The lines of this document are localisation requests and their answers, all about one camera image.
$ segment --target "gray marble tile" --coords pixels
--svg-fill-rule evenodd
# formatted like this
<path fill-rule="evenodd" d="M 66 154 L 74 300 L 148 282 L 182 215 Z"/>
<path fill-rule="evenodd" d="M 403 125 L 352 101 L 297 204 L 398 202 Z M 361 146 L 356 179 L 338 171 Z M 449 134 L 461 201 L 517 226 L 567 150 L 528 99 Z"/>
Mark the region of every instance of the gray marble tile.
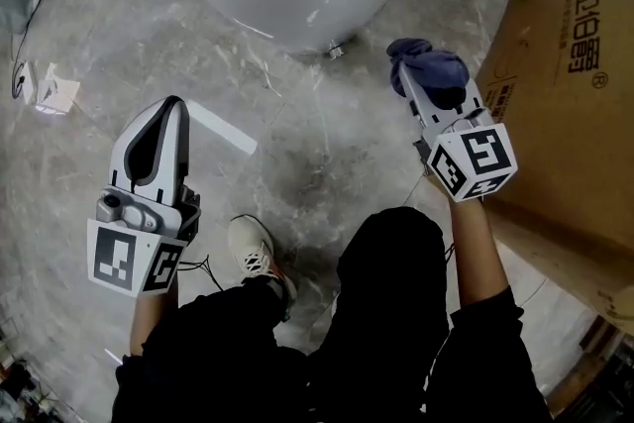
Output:
<path fill-rule="evenodd" d="M 596 313 L 548 279 L 523 308 L 522 340 L 537 387 L 548 393 L 581 357 L 579 342 Z"/>
<path fill-rule="evenodd" d="M 330 61 L 286 55 L 204 0 L 43 0 L 22 57 L 40 70 L 56 63 L 60 77 L 81 87 L 63 117 L 0 101 L 0 315 L 15 322 L 16 351 L 83 418 L 109 420 L 117 386 L 106 350 L 127 352 L 134 301 L 88 281 L 85 221 L 106 183 L 113 140 L 169 94 L 259 143 L 250 157 L 192 121 L 188 183 L 202 195 L 203 215 L 187 257 L 209 256 L 223 287 L 239 283 L 227 224 L 239 213 L 261 218 L 299 290 L 291 320 L 275 335 L 314 351 L 339 288 L 338 257 L 367 215 L 406 203 L 437 220 L 451 242 L 446 202 L 420 180 L 411 146 L 418 126 L 389 87 L 385 48 L 401 37 L 426 38 L 456 51 L 475 73 L 505 2 L 390 0 L 348 54 Z M 9 72 L 4 59 L 0 70 Z M 6 80 L 0 90 L 8 97 Z M 539 275 L 500 250 L 518 301 L 529 298 Z M 455 279 L 454 264 L 448 271 Z M 202 271 L 183 272 L 179 286 L 181 303 L 216 290 Z M 458 296 L 450 287 L 451 309 Z M 549 342 L 559 314 L 537 310 L 553 301 L 573 324 Z M 569 364 L 585 311 L 548 284 L 526 307 L 527 346 L 539 381 L 550 386 Z M 552 355 L 566 360 L 550 365 Z"/>

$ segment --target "leg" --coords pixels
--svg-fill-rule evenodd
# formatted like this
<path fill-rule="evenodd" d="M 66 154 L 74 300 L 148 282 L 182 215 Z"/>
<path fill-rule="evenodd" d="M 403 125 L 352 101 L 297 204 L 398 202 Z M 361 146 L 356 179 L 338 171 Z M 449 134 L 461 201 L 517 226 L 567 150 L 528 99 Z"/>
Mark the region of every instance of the leg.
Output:
<path fill-rule="evenodd" d="M 425 377 L 448 334 L 440 228 L 412 208 L 372 215 L 337 272 L 337 312 L 309 359 L 319 416 L 418 418 Z"/>
<path fill-rule="evenodd" d="M 245 217 L 230 226 L 242 286 L 165 314 L 143 355 L 118 369 L 113 421 L 294 420 L 305 358 L 276 345 L 290 291 L 261 227 Z"/>

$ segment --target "cable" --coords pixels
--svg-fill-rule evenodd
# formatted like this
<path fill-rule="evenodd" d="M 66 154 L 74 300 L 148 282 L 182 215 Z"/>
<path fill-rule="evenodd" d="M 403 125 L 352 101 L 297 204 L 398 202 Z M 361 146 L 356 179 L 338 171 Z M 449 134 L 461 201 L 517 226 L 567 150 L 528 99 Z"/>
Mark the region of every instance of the cable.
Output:
<path fill-rule="evenodd" d="M 24 83 L 24 76 L 20 76 L 22 69 L 24 69 L 25 62 L 23 60 L 16 60 L 13 63 L 13 71 L 11 72 L 11 97 L 17 99 L 22 92 L 22 84 Z"/>
<path fill-rule="evenodd" d="M 24 30 L 24 36 L 22 40 L 20 41 L 18 50 L 16 51 L 16 55 L 15 55 L 16 59 L 13 62 L 13 70 L 11 71 L 11 97 L 13 97 L 14 99 L 17 99 L 18 97 L 20 97 L 20 92 L 22 92 L 22 83 L 24 83 L 23 76 L 20 76 L 21 79 L 18 80 L 17 83 L 16 83 L 16 77 L 20 75 L 20 72 L 22 71 L 22 69 L 24 69 L 24 66 L 26 64 L 23 60 L 20 60 L 20 51 L 22 50 L 22 45 L 24 44 L 24 41 L 27 38 L 27 32 L 29 32 L 30 25 L 31 25 L 31 20 L 29 20 L 29 23 L 27 24 L 27 27 Z M 13 36 L 11 41 L 11 51 L 13 51 Z"/>
<path fill-rule="evenodd" d="M 533 299 L 533 296 L 535 296 L 539 290 L 544 287 L 544 284 L 546 283 L 546 281 L 548 280 L 548 278 L 544 277 L 544 280 L 542 280 L 542 283 L 539 284 L 539 286 L 537 287 L 537 289 L 535 289 L 533 291 L 533 294 L 531 294 L 528 298 L 526 298 L 526 300 L 524 301 L 524 303 L 522 303 L 521 305 L 517 305 L 518 307 L 524 308 L 524 305 L 526 305 L 529 301 L 531 301 Z"/>
<path fill-rule="evenodd" d="M 456 251 L 456 246 L 454 244 L 451 244 L 449 248 L 445 251 L 445 264 L 449 262 L 449 260 L 452 258 L 452 255 L 455 251 Z"/>
<path fill-rule="evenodd" d="M 205 273 L 207 273 L 210 276 L 214 284 L 216 284 L 216 287 L 218 287 L 220 291 L 224 291 L 224 289 L 218 283 L 218 280 L 216 280 L 216 277 L 214 276 L 213 271 L 211 271 L 211 266 L 209 265 L 209 255 L 207 255 L 207 257 L 200 263 L 191 263 L 187 261 L 182 261 L 180 262 L 180 264 L 184 264 L 187 267 L 186 268 L 180 267 L 178 271 L 192 271 L 193 269 L 202 269 Z"/>

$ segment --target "white sneaker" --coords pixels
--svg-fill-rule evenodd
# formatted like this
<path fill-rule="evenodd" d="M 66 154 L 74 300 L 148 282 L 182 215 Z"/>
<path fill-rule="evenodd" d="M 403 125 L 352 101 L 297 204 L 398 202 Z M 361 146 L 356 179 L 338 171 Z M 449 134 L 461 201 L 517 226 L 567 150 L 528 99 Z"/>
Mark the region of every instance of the white sneaker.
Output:
<path fill-rule="evenodd" d="M 277 267 L 273 259 L 273 241 L 266 228 L 251 215 L 241 215 L 229 223 L 229 251 L 245 278 L 260 275 L 280 280 L 288 292 L 288 308 L 297 297 L 292 280 Z"/>

